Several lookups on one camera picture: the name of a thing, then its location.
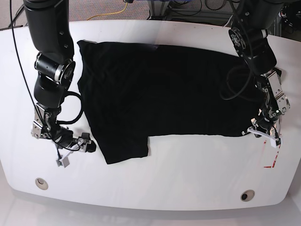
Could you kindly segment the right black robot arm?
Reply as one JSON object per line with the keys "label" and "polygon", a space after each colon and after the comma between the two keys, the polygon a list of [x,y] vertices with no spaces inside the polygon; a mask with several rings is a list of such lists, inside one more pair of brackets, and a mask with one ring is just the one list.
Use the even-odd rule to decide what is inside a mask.
{"label": "right black robot arm", "polygon": [[38,50],[34,68],[38,77],[34,87],[35,116],[32,135],[52,140],[57,149],[93,153],[96,144],[89,133],[75,138],[67,125],[76,123],[83,110],[71,121],[57,116],[65,98],[80,94],[69,91],[75,69],[74,43],[69,30],[69,2],[67,0],[25,0],[25,14],[30,35]]}

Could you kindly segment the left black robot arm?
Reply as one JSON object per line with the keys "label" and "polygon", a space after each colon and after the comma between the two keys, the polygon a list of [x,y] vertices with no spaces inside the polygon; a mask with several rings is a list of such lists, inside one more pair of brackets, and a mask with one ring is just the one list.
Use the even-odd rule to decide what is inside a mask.
{"label": "left black robot arm", "polygon": [[268,43],[268,28],[287,3],[285,0],[241,0],[238,6],[229,1],[233,22],[229,36],[239,57],[247,63],[256,87],[263,92],[264,101],[258,116],[251,120],[248,133],[266,137],[271,146],[282,143],[280,136],[282,116],[290,104],[282,87],[280,74],[275,68],[276,57]]}

